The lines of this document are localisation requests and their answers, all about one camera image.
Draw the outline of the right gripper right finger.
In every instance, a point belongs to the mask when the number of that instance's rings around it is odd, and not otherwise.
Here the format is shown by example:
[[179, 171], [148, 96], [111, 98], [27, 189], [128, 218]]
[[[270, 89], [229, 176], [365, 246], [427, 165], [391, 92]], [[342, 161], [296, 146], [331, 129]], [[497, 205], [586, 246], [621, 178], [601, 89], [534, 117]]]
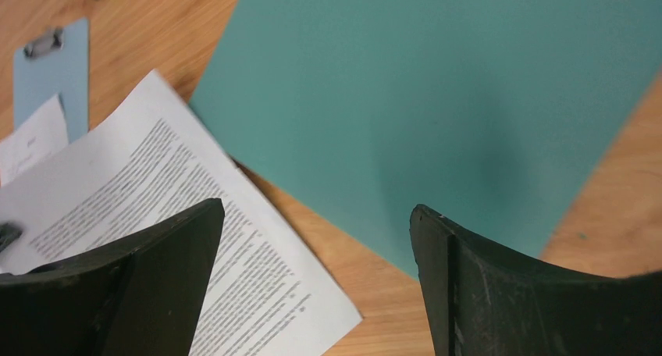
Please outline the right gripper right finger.
[[566, 269], [417, 205], [410, 217], [438, 355], [658, 355], [661, 274]]

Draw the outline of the green file folder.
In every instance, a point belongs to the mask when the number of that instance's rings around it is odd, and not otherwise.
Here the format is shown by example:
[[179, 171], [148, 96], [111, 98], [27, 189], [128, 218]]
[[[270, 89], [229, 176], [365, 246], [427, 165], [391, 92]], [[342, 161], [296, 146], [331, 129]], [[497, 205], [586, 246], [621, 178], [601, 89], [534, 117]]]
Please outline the green file folder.
[[661, 0], [239, 0], [190, 106], [410, 276], [428, 205], [539, 255], [661, 64]]

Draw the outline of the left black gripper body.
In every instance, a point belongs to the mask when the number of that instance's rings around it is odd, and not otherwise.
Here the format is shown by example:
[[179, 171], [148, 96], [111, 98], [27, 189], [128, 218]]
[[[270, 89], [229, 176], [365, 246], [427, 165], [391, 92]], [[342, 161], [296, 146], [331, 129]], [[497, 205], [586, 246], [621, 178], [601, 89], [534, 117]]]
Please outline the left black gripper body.
[[9, 248], [23, 235], [23, 228], [13, 222], [3, 222], [0, 226], [0, 252]]

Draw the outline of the printed text paper sheet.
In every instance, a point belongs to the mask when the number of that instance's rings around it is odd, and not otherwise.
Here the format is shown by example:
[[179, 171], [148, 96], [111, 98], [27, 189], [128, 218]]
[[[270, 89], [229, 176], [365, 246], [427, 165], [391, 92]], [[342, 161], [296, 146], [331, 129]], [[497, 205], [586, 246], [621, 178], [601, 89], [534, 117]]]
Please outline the printed text paper sheet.
[[103, 123], [1, 189], [24, 273], [152, 226], [207, 198], [226, 217], [192, 355], [320, 355], [361, 315], [300, 237], [157, 73]]

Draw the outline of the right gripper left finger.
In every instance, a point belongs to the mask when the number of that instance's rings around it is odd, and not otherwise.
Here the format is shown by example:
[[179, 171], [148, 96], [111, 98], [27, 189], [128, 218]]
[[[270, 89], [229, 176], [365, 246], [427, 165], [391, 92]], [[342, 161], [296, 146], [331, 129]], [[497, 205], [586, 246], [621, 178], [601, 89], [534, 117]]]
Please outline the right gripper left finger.
[[188, 354], [224, 216], [209, 198], [92, 250], [2, 274], [2, 354]]

